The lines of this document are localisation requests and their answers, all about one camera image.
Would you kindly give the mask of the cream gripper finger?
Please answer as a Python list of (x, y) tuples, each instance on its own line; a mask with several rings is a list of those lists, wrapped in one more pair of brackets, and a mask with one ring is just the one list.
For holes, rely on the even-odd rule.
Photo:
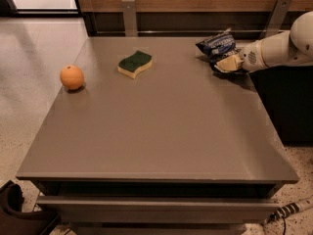
[(216, 67), (222, 72), (238, 71), (243, 64), (243, 60), (238, 54), (229, 56), (216, 63)]

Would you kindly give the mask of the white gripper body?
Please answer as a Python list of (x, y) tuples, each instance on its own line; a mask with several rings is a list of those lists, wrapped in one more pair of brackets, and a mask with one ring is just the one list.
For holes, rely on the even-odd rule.
[(262, 40), (247, 44), (240, 51), (240, 58), (243, 60), (243, 69), (246, 71), (260, 71), (267, 69), (262, 56)]

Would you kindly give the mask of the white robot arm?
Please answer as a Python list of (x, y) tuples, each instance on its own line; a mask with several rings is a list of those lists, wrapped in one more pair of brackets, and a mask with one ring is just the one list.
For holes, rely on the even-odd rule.
[(290, 30), (249, 43), (214, 67), (221, 73), (243, 73), (278, 66), (306, 67), (312, 63), (313, 12), (308, 12), (296, 19)]

